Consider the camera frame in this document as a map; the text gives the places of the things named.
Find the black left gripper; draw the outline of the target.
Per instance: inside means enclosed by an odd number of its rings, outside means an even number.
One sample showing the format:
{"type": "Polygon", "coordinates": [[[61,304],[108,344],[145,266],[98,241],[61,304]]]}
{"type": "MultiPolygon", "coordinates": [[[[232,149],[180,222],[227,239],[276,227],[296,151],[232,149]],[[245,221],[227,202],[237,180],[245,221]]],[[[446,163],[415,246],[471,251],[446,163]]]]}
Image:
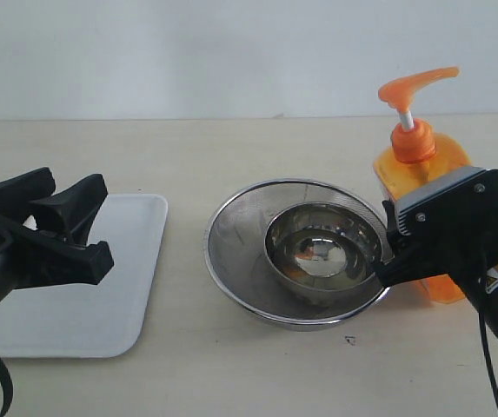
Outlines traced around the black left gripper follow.
{"type": "Polygon", "coordinates": [[[87,243],[108,195],[103,176],[88,175],[52,195],[55,190],[48,167],[0,182],[0,209],[31,201],[37,226],[0,213],[0,300],[16,289],[97,285],[114,267],[106,241],[87,243]]]}

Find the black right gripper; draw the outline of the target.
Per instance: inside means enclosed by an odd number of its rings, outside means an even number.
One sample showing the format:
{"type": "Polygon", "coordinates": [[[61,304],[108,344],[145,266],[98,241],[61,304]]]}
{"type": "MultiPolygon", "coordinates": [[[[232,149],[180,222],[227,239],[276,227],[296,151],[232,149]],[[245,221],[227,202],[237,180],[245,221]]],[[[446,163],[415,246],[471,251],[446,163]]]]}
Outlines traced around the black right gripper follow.
{"type": "Polygon", "coordinates": [[[448,226],[430,226],[426,235],[402,235],[395,205],[384,200],[386,235],[392,258],[375,262],[375,274],[385,287],[449,275],[467,284],[498,264],[498,206],[448,226]]]}

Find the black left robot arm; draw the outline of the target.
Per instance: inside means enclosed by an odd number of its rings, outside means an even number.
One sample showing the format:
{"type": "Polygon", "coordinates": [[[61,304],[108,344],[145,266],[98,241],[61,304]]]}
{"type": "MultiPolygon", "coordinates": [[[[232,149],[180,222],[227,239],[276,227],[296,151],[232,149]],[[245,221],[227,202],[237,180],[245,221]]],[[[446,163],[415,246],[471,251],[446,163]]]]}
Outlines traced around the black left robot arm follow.
{"type": "Polygon", "coordinates": [[[57,192],[47,167],[0,182],[0,301],[16,289],[99,284],[114,260],[88,236],[107,195],[100,174],[57,192]]]}

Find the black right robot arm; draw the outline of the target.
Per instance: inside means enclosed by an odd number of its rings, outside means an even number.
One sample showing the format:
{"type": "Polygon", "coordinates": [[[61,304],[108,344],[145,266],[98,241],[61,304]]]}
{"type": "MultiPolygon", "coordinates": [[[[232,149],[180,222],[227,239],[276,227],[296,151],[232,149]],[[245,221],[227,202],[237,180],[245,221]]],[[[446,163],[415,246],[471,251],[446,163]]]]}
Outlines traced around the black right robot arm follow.
{"type": "Polygon", "coordinates": [[[498,198],[449,202],[439,211],[441,219],[427,219],[419,235],[403,235],[396,228],[394,203],[382,206],[394,254],[375,264],[382,285],[448,275],[478,312],[481,327],[498,340],[498,198]]]}

